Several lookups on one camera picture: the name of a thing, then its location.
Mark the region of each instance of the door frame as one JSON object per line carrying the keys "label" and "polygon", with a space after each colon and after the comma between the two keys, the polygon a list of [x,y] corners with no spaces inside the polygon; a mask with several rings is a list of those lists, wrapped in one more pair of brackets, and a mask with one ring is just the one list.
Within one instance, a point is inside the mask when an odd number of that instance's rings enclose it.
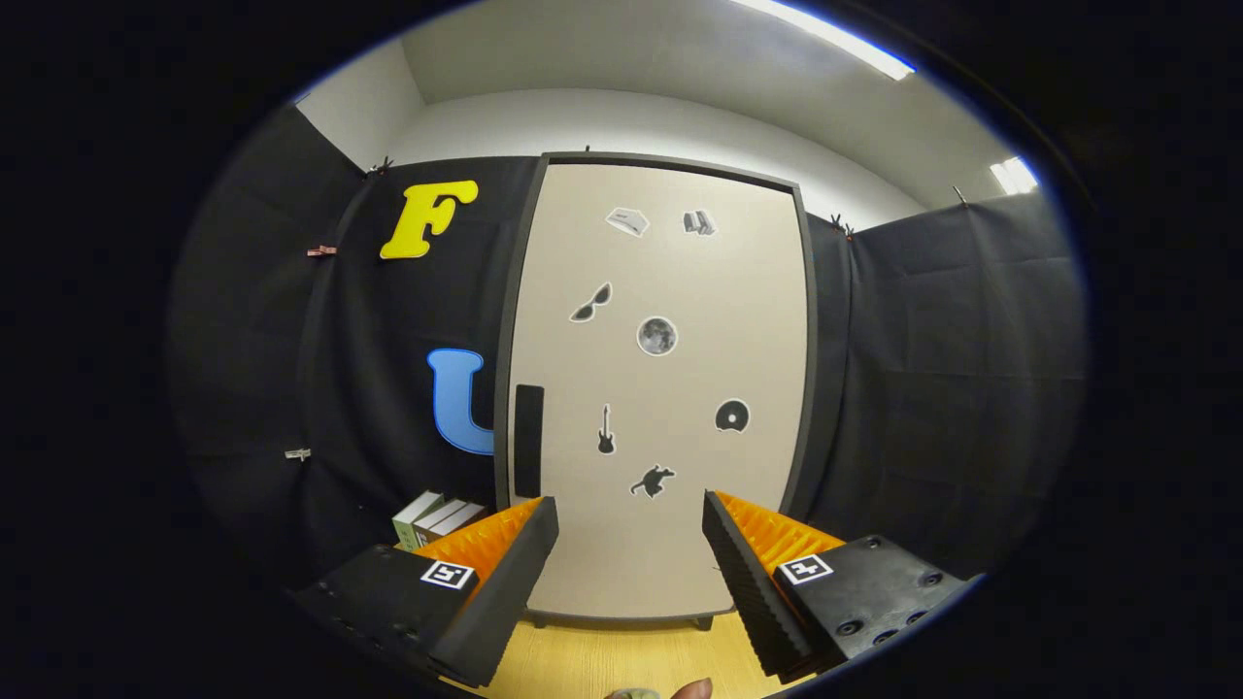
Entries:
{"label": "door frame", "polygon": [[666,158],[663,155],[646,155],[639,153],[593,153],[583,152],[549,152],[539,157],[536,165],[534,177],[531,179],[531,189],[527,193],[526,204],[522,209],[522,219],[518,223],[517,236],[513,241],[513,257],[510,262],[508,280],[505,287],[505,307],[501,313],[501,337],[496,354],[496,402],[493,403],[492,427],[492,454],[496,483],[496,510],[510,507],[510,359],[513,351],[513,326],[518,310],[518,286],[522,284],[522,265],[526,261],[527,243],[531,238],[531,225],[534,221],[536,205],[539,201],[539,192],[543,188],[544,174],[548,165],[624,165],[634,168],[655,168],[685,173],[695,173],[709,177],[718,177],[735,182],[742,182],[766,189],[784,192],[794,198],[794,210],[798,219],[798,233],[803,243],[803,275],[807,281],[807,367],[803,376],[803,409],[799,417],[798,437],[794,442],[794,459],[791,464],[789,478],[782,495],[779,512],[796,519],[803,517],[807,512],[792,512],[791,506],[794,494],[805,488],[815,488],[820,483],[825,464],[808,464],[807,443],[812,430],[810,418],[815,399],[815,363],[818,341],[817,318],[817,286],[815,267],[812,260],[812,236],[807,226],[807,211],[803,209],[803,195],[797,183],[784,179],[704,163],[687,160],[684,158]]}

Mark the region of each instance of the door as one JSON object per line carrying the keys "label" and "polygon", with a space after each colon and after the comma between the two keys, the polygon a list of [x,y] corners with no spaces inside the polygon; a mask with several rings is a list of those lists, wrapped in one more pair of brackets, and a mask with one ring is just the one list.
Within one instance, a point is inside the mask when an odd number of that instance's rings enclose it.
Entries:
{"label": "door", "polygon": [[814,325],[797,189],[644,165],[552,159],[517,252],[507,490],[556,496],[561,522],[536,612],[728,611],[704,490],[777,510],[798,453]]}

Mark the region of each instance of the black door handle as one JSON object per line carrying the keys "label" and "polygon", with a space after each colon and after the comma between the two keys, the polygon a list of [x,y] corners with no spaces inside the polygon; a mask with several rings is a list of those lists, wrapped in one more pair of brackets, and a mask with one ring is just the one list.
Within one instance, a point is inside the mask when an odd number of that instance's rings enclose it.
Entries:
{"label": "black door handle", "polygon": [[543,387],[520,383],[513,397],[513,494],[539,498]]}

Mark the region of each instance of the orange foam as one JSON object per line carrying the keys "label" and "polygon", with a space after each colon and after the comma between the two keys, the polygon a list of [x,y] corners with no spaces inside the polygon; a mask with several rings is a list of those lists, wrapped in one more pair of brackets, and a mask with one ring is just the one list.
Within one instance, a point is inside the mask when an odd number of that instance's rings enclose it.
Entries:
{"label": "orange foam", "polygon": [[485,517],[465,529],[460,529],[443,539],[438,539],[414,552],[428,558],[446,563],[457,563],[475,568],[479,585],[466,599],[469,604],[475,595],[484,588],[488,576],[505,557],[510,545],[517,539],[522,526],[531,519],[531,512],[539,506],[543,498],[536,498],[507,510]]}
{"label": "orange foam", "polygon": [[782,563],[845,545],[840,539],[741,498],[720,490],[716,495],[733,517],[733,522],[738,525],[738,530],[759,558],[768,577],[772,577],[773,571]]}

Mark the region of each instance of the ceiling light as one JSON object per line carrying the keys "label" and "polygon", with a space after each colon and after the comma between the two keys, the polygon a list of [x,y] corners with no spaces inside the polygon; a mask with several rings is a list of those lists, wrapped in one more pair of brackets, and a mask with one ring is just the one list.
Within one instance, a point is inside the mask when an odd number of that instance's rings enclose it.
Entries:
{"label": "ceiling light", "polygon": [[1004,163],[989,165],[997,184],[1002,185],[1006,194],[1027,194],[1037,187],[1032,170],[1019,158],[1011,158]]}
{"label": "ceiling light", "polygon": [[804,31],[809,31],[815,36],[833,44],[834,46],[846,51],[848,53],[855,56],[856,58],[864,61],[865,63],[875,67],[880,72],[888,75],[894,80],[902,80],[904,77],[915,72],[915,68],[907,66],[906,63],[899,61],[897,58],[890,56],[889,53],[876,49],[871,44],[842,31],[840,29],[813,17],[812,15],[800,12],[786,5],[779,5],[772,0],[732,0],[738,5],[746,5],[753,10],[764,12],[766,15],[772,15],[782,21],[789,22]]}
{"label": "ceiling light", "polygon": [[1019,192],[1032,192],[1035,189],[1035,175],[1032,170],[1027,169],[1027,164],[1018,158],[1011,158],[1002,163],[1006,165],[1006,172],[1011,174],[1011,179],[1018,185]]}

